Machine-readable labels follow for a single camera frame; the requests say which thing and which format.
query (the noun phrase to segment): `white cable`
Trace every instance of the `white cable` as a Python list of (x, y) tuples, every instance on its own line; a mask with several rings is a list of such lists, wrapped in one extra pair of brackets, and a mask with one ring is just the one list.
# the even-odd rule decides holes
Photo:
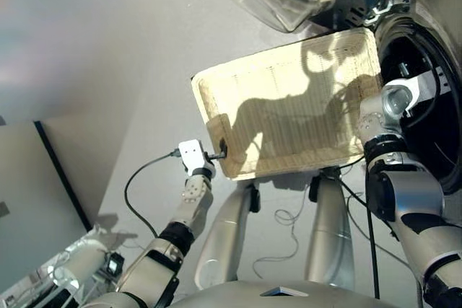
[(283, 225), (283, 226), (290, 226), (290, 237), (295, 242), (295, 249), (294, 249), (294, 251), (292, 253), (290, 253), (289, 255), (286, 255), (286, 256), (266, 256), (266, 257), (262, 257), (262, 258), (259, 258), (259, 259), (255, 260), (255, 261), (253, 261), (253, 264), (252, 264), (253, 272), (260, 279), (263, 279), (263, 277), (256, 270), (256, 264), (257, 263), (263, 263), (263, 262), (278, 263), (278, 262), (281, 262), (281, 261), (292, 259), (298, 253), (299, 242), (298, 242), (297, 236), (295, 235), (295, 223), (299, 219), (300, 214), (302, 214), (303, 207), (305, 205), (305, 200), (306, 200), (306, 195), (307, 195), (308, 188), (309, 188), (309, 185), (306, 185), (305, 186), (305, 192), (303, 193), (302, 205), (301, 205), (300, 210), (298, 211), (297, 214), (293, 215), (288, 210), (282, 209), (282, 208), (279, 208), (279, 209), (275, 210), (275, 212), (274, 212), (274, 220), (276, 220), (276, 223), (278, 223), (280, 225)]

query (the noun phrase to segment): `black wire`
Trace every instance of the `black wire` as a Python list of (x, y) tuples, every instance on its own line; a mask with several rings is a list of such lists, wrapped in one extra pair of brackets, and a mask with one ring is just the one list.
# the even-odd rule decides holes
[[(352, 215), (352, 212), (350, 211), (349, 209), (349, 202), (350, 200), (352, 199), (351, 196), (349, 196), (347, 199), (346, 199), (346, 212), (348, 214), (348, 217), (352, 220), (352, 223), (354, 225), (354, 227), (357, 228), (357, 230), (360, 232), (360, 234), (365, 238), (367, 239), (368, 241), (370, 240), (369, 237), (366, 235), (366, 233), (364, 232), (363, 229), (361, 229), (361, 227), (359, 226), (359, 224), (357, 223), (356, 219), (353, 217)], [(400, 264), (402, 264), (403, 266), (405, 266), (406, 268), (408, 268), (409, 270), (411, 270), (411, 268), (409, 267), (409, 265), (406, 263), (406, 261), (404, 261), (403, 259), (401, 259), (399, 256), (396, 256), (394, 255), (390, 250), (387, 250), (385, 249), (384, 247), (378, 245), (377, 243), (375, 243), (375, 246), (382, 250), (385, 254), (387, 254), (388, 256), (392, 257), (393, 259), (395, 259), (396, 261), (398, 261)]]
[(411, 128), (415, 126), (416, 124), (420, 123), (421, 121), (423, 121), (435, 109), (438, 97), (440, 96), (440, 93), (441, 93), (440, 77), (438, 76), (438, 72), (436, 71), (435, 66), (430, 60), (430, 57), (428, 56), (427, 50), (417, 41), (414, 41), (414, 45), (417, 48), (417, 50), (420, 52), (420, 54), (422, 54), (422, 56), (424, 57), (425, 63), (427, 63), (428, 68), (432, 71), (433, 78), (435, 79), (436, 90), (435, 90), (435, 96), (433, 97), (432, 102), (430, 103), (428, 108), (419, 117), (414, 119), (412, 122), (406, 124), (405, 126), (407, 128)]
[(353, 162), (350, 162), (349, 164), (339, 166), (339, 169), (341, 170), (341, 169), (344, 169), (345, 167), (353, 166), (353, 165), (357, 164), (358, 162), (360, 162), (363, 159), (364, 159), (364, 155), (362, 157), (360, 157), (358, 160), (354, 160)]
[[(366, 182), (368, 180), (368, 177), (369, 177), (369, 172), (366, 170)], [(367, 209), (367, 227), (369, 229), (370, 256), (372, 259), (372, 277), (374, 280), (374, 297), (376, 299), (380, 299), (380, 287), (378, 283), (377, 250), (375, 249), (374, 226), (372, 225), (372, 213), (370, 212), (370, 209)]]
[(130, 178), (128, 179), (126, 185), (125, 185), (125, 189), (123, 189), (123, 198), (125, 199), (125, 204), (127, 205), (128, 209), (135, 215), (138, 217), (139, 220), (141, 220), (143, 223), (146, 224), (146, 226), (149, 228), (149, 230), (152, 232), (152, 234), (154, 235), (155, 238), (158, 237), (157, 233), (156, 233), (156, 230), (154, 230), (154, 227), (140, 214), (138, 213), (138, 211), (136, 211), (136, 209), (131, 205), (130, 201), (128, 201), (128, 187), (130, 186), (130, 183), (131, 181), (136, 177), (137, 174), (139, 174), (142, 170), (144, 170), (146, 167), (152, 165), (152, 164), (155, 164), (156, 162), (160, 162), (161, 160), (163, 159), (166, 159), (168, 157), (173, 157), (175, 155), (176, 151), (172, 151), (170, 152), (169, 154), (166, 154), (162, 157), (159, 157), (157, 159), (154, 159), (154, 160), (151, 160), (150, 162), (147, 162), (146, 164), (144, 164), (143, 166), (141, 166), (140, 168), (138, 168), (137, 171), (135, 171), (131, 176)]
[(328, 175), (326, 175), (323, 171), (321, 171), (321, 174), (322, 174), (324, 177), (328, 178), (328, 179), (333, 179), (333, 180), (335, 180), (336, 182), (340, 183), (340, 184), (346, 189), (346, 191), (348, 191), (348, 193), (349, 193), (353, 198), (355, 198), (356, 201), (358, 201), (359, 203), (361, 203), (361, 204), (363, 205), (363, 207), (365, 207), (366, 209), (369, 209), (369, 208), (367, 207), (367, 204), (366, 204), (363, 200), (361, 200), (361, 199), (358, 197), (358, 195), (356, 195), (356, 194), (354, 193), (354, 191), (351, 190), (351, 189), (349, 188), (349, 186), (348, 186), (343, 180), (341, 180), (340, 178), (335, 177), (335, 176), (334, 176), (334, 177), (328, 176)]
[(367, 203), (365, 203), (363, 200), (361, 200), (359, 198), (359, 196), (357, 194), (355, 194), (354, 191), (352, 189), (350, 189), (350, 187), (344, 181), (342, 181), (340, 178), (335, 177), (335, 176), (329, 177), (322, 170), (321, 170), (321, 174), (324, 175), (324, 177), (334, 179), (335, 181), (340, 183), (346, 189), (346, 191), (348, 191), (348, 193), (356, 201), (361, 203), (361, 205), (366, 208), (366, 211), (367, 211), (367, 227), (369, 228), (370, 254), (371, 254), (371, 258), (372, 258), (372, 277), (373, 277), (373, 281), (374, 281), (374, 297), (376, 299), (380, 299), (380, 288), (379, 288), (379, 282), (378, 282), (377, 252), (376, 252), (376, 249), (375, 249), (375, 237), (374, 237), (374, 228), (373, 228), (373, 225), (372, 225), (372, 213), (371, 213), (369, 207), (367, 206)]

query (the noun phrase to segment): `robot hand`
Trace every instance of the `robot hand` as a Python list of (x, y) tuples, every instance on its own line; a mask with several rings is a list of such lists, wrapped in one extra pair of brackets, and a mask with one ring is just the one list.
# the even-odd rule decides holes
[[(105, 294), (86, 307), (166, 307), (178, 287), (177, 273), (194, 240), (203, 232), (213, 201), (211, 179), (215, 167), (199, 140), (180, 143), (188, 179), (175, 216), (122, 275), (117, 292)], [(212, 156), (212, 159), (224, 157)]]
[(396, 80), (361, 103), (367, 205), (401, 242), (425, 301), (462, 307), (462, 228), (442, 218), (443, 190), (402, 136), (399, 118), (417, 99), (410, 92)]

